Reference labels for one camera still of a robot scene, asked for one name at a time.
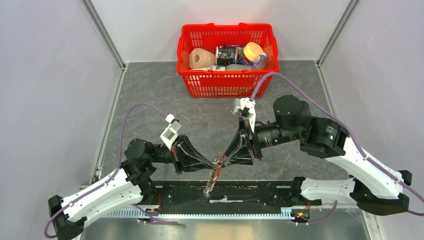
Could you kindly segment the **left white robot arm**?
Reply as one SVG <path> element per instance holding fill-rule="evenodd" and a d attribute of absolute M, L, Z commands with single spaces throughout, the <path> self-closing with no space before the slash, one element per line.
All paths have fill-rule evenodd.
<path fill-rule="evenodd" d="M 154 163 L 172 164 L 176 173 L 212 169 L 186 135 L 179 135 L 171 147 L 135 138 L 124 151 L 126 159 L 104 178 L 67 197 L 54 195 L 48 200 L 50 220 L 55 234 L 49 239 L 72 240 L 99 218 L 133 204 L 156 203 L 158 190 L 151 179 Z"/>

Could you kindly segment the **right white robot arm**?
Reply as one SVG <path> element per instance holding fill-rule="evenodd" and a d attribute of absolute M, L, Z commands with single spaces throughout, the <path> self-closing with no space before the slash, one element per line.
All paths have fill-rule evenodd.
<path fill-rule="evenodd" d="M 233 113 L 239 118 L 238 132 L 222 157 L 222 166 L 252 165 L 262 150 L 299 141 L 302 152 L 333 163 L 348 172 L 342 180 L 316 180 L 295 177 L 288 191 L 289 200 L 302 205 L 308 201 L 355 203 L 377 216 L 405 213 L 410 199 L 403 187 L 412 182 L 408 170 L 393 170 L 365 151 L 359 151 L 352 135 L 330 118 L 312 116 L 309 104 L 293 95 L 273 103 L 274 122 L 256 124 L 255 102 L 237 98 Z"/>

